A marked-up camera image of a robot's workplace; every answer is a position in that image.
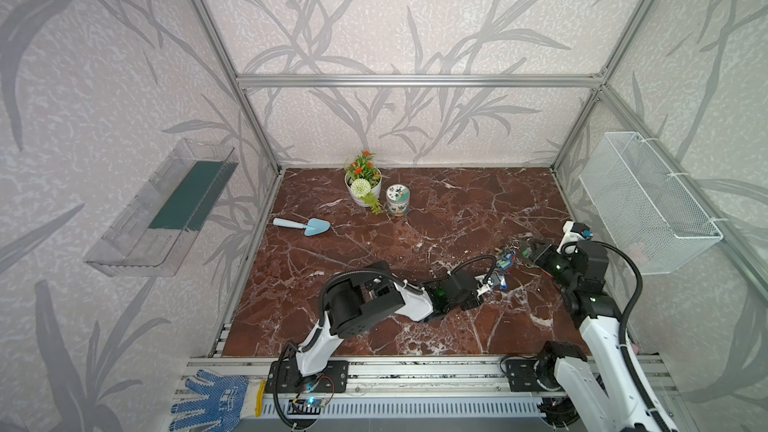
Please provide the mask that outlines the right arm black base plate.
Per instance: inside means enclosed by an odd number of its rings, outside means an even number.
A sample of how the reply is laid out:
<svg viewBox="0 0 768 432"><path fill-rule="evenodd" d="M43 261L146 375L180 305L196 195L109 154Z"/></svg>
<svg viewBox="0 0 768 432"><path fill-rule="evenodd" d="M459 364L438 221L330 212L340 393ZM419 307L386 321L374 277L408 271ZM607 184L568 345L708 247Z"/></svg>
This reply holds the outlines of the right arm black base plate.
<svg viewBox="0 0 768 432"><path fill-rule="evenodd" d="M511 392L564 393L565 389L553 376L539 373L538 360L528 357L505 357L500 370L506 377Z"/></svg>

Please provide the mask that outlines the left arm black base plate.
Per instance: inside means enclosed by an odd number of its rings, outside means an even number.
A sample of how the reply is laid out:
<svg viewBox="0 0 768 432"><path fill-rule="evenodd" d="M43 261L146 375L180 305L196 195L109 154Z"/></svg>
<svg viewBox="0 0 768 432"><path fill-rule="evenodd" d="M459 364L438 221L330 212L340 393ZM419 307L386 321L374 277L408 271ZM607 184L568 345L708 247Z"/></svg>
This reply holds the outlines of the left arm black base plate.
<svg viewBox="0 0 768 432"><path fill-rule="evenodd" d="M296 360L286 358L274 361L266 379L265 392L272 394L309 393L309 392L345 392L349 372L349 362L330 361L322 372L310 375L302 374Z"/></svg>

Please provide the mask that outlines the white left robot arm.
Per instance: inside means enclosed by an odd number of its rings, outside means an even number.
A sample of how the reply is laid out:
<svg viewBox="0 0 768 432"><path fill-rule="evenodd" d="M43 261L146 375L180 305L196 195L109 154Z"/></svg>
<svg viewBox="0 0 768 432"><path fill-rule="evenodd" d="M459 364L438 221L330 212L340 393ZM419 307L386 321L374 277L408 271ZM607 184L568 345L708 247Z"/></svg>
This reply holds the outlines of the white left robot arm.
<svg viewBox="0 0 768 432"><path fill-rule="evenodd" d="M443 319L455 309L478 308L484 295L505 290L507 281L495 265L473 276L466 268L496 259L472 258L446 275L422 283L396 276L385 261L333 277L319 295L319 319L305 340L288 343L270 366L265 392L303 394L345 392L349 363L331 356L346 339L362 335L393 315L416 323Z"/></svg>

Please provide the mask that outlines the blue tagged key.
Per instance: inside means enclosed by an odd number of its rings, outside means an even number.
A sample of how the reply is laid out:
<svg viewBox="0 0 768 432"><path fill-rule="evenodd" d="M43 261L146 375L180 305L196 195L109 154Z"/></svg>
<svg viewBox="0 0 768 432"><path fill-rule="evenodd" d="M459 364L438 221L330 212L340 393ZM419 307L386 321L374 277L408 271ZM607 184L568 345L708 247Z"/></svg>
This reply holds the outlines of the blue tagged key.
<svg viewBox="0 0 768 432"><path fill-rule="evenodd" d="M505 273L514 265L516 253L513 250L502 252L497 257L496 262L496 277L498 279L498 288L502 291L508 289L507 279Z"/></svg>

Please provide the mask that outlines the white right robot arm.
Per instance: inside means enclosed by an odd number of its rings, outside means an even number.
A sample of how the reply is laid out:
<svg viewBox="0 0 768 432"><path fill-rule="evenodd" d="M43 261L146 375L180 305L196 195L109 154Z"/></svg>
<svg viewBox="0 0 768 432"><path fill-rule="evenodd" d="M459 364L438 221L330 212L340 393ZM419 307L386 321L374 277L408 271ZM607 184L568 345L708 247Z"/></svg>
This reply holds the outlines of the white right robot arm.
<svg viewBox="0 0 768 432"><path fill-rule="evenodd" d="M622 310L602 290L608 252L623 259L635 275L635 290ZM630 344L628 319L643 290L632 259L611 244L592 240L566 242L560 248L531 240L522 256L558 285L600 374L595 377L574 345L550 341L538 356L539 383L563 389L589 431L677 431Z"/></svg>

